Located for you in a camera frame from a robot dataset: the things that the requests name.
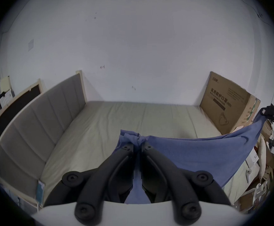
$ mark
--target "cardboard box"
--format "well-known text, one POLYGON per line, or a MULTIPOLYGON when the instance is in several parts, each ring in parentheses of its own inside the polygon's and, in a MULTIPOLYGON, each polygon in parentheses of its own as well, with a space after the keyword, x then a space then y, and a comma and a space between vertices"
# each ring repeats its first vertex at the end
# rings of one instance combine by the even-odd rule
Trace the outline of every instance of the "cardboard box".
POLYGON ((274 154, 270 152, 266 145, 266 165, 274 169, 274 154))
POLYGON ((267 187, 270 188, 270 183, 273 180, 273 169, 267 166, 263 179, 267 182, 267 187))
POLYGON ((269 120, 266 120, 266 122, 264 123, 263 129, 261 130, 261 134, 265 138, 265 142, 268 142, 270 136, 272 135, 272 127, 269 120))
POLYGON ((240 200, 240 211, 248 211, 253 206, 253 196, 254 196, 254 190, 251 190, 249 193, 241 196, 239 198, 240 200))
POLYGON ((211 72, 200 107, 224 135, 248 126, 259 104, 260 100, 245 89, 211 72))

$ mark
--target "white wall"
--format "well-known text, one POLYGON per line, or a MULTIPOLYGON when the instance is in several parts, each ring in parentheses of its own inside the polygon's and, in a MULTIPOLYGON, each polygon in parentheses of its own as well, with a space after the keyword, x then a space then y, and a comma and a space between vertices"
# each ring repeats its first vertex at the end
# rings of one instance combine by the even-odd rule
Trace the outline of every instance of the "white wall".
POLYGON ((0 70, 15 94, 82 69, 89 101, 187 105, 214 71, 268 104, 273 32, 250 10, 242 0, 30 0, 1 44, 0 70))

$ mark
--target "beige mattress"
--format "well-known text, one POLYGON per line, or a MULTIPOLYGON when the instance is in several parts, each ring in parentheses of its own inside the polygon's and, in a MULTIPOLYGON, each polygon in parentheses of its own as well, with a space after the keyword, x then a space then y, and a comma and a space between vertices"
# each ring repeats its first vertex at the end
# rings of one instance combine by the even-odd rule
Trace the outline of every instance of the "beige mattress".
POLYGON ((62 135, 45 165, 41 176, 44 201, 64 173, 97 168, 107 159, 121 129, 169 138, 221 135, 198 106, 89 102, 62 135))

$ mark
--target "gray headboard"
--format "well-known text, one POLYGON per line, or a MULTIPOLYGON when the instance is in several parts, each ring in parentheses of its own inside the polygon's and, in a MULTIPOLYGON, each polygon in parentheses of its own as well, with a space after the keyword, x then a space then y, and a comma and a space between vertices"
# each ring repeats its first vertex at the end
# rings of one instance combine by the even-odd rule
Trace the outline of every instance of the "gray headboard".
POLYGON ((27 104, 0 137, 0 177, 34 198, 45 164, 64 131, 86 104, 76 74, 27 104))

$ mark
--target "blue cloth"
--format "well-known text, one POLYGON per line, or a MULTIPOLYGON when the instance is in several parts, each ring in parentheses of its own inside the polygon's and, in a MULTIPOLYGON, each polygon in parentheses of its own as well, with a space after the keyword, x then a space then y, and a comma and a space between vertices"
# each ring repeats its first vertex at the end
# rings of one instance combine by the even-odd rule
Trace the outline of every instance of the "blue cloth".
MULTIPOLYGON (((133 131, 121 130, 117 151, 128 142, 133 143, 134 153, 140 156, 141 144, 149 142, 160 153, 168 157, 178 168, 190 171, 210 172, 223 187, 236 173, 255 146, 266 117, 258 114, 253 123, 236 132, 213 138, 172 139, 140 136, 133 131)), ((141 172, 136 160, 133 189, 125 203, 150 203, 141 185, 141 172)))

